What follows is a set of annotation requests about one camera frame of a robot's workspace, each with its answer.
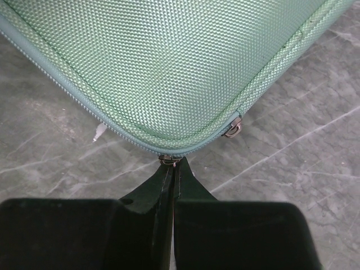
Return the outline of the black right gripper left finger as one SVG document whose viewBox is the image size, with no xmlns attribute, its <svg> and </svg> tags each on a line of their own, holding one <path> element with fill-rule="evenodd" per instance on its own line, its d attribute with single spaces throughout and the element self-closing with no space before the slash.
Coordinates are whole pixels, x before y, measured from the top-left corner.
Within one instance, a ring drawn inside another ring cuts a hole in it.
<svg viewBox="0 0 360 270">
<path fill-rule="evenodd" d="M 168 269 L 175 170 L 120 199 L 1 203 L 2 269 Z"/>
</svg>

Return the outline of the mint green medicine case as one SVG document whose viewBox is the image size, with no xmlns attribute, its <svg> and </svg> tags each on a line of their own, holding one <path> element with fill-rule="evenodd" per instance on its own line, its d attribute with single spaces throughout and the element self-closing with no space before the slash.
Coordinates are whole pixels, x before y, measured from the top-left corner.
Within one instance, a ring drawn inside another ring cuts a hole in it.
<svg viewBox="0 0 360 270">
<path fill-rule="evenodd" d="M 118 135 L 173 158 L 233 137 L 352 1 L 2 1 L 1 33 Z"/>
</svg>

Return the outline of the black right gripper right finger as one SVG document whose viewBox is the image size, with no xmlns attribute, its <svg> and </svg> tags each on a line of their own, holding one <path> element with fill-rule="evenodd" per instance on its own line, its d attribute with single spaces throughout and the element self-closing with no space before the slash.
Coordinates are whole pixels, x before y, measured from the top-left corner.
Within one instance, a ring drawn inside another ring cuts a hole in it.
<svg viewBox="0 0 360 270">
<path fill-rule="evenodd" d="M 294 204 L 220 201 L 175 168 L 174 252 L 178 269 L 321 269 L 308 223 Z"/>
</svg>

